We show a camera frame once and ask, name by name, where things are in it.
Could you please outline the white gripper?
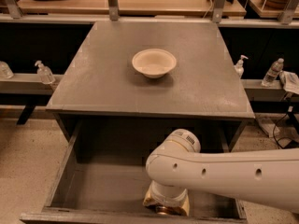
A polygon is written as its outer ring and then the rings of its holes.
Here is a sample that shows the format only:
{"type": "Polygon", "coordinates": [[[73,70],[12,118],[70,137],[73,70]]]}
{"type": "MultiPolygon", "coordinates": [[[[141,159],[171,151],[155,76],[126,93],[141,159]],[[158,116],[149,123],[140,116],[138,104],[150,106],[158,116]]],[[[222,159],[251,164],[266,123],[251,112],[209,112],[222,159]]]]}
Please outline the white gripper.
{"type": "Polygon", "coordinates": [[[190,213],[188,191],[185,188],[165,186],[152,181],[146,192],[143,205],[149,207],[155,204],[173,207],[180,216],[187,217],[190,213]]]}

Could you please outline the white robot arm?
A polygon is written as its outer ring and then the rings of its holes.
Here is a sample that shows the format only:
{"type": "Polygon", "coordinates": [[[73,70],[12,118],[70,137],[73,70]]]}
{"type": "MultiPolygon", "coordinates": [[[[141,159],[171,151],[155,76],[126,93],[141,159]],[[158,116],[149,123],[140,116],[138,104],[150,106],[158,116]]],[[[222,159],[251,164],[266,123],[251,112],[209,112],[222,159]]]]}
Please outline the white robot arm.
{"type": "Polygon", "coordinates": [[[299,149],[202,153],[196,136],[177,129],[146,162],[143,204],[189,213],[190,190],[299,213],[299,149]]]}

